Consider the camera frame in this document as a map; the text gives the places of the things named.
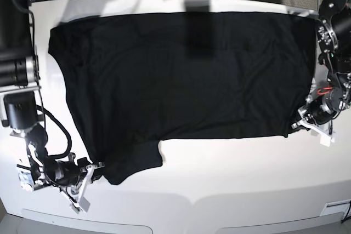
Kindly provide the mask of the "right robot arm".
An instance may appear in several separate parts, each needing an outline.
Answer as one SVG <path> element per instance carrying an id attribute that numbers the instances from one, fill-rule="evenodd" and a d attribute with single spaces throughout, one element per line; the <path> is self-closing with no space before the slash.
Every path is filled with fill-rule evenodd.
<path id="1" fill-rule="evenodd" d="M 75 160 L 65 127 L 43 105 L 37 105 L 39 63 L 35 45 L 35 17 L 29 0 L 1 0 L 1 125 L 24 139 L 29 164 L 18 165 L 24 189 L 54 186 L 74 193 L 101 178 L 102 163 Z M 49 117 L 64 133 L 66 150 L 49 155 L 46 149 Z"/>

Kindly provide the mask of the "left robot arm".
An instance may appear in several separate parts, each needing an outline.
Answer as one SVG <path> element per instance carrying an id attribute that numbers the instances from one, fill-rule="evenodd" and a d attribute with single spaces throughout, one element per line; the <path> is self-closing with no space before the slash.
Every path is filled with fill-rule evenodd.
<path id="1" fill-rule="evenodd" d="M 298 109 L 292 130 L 317 132 L 350 108 L 350 0 L 323 0 L 315 25 L 321 50 L 318 63 L 328 69 L 327 77 Z"/>

